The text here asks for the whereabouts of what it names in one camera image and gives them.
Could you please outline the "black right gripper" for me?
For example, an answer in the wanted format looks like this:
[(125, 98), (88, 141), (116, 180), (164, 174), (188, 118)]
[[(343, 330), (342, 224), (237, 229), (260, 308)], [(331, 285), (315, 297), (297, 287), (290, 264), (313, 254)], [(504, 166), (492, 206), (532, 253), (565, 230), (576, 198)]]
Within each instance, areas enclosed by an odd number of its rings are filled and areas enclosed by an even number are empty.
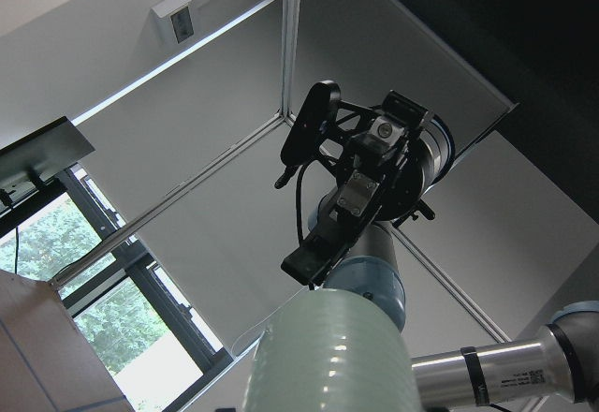
[(337, 189), (322, 199), (316, 224), (281, 269), (303, 286), (321, 286), (375, 220), (401, 222), (433, 185), (433, 114), (394, 91), (377, 108), (328, 103), (327, 137), (343, 146)]

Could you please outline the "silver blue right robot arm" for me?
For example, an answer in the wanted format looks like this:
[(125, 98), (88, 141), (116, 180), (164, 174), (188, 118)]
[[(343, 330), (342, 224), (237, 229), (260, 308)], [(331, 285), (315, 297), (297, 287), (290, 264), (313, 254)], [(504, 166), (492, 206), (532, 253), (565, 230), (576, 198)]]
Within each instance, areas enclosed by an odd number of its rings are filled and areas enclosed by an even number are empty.
[(282, 267), (366, 326), (355, 409), (396, 409), (400, 374), (418, 410), (597, 408), (598, 227), (506, 140), (458, 154), (414, 101), (365, 108), (321, 81), (281, 158), (282, 183), (313, 162), (335, 180)]

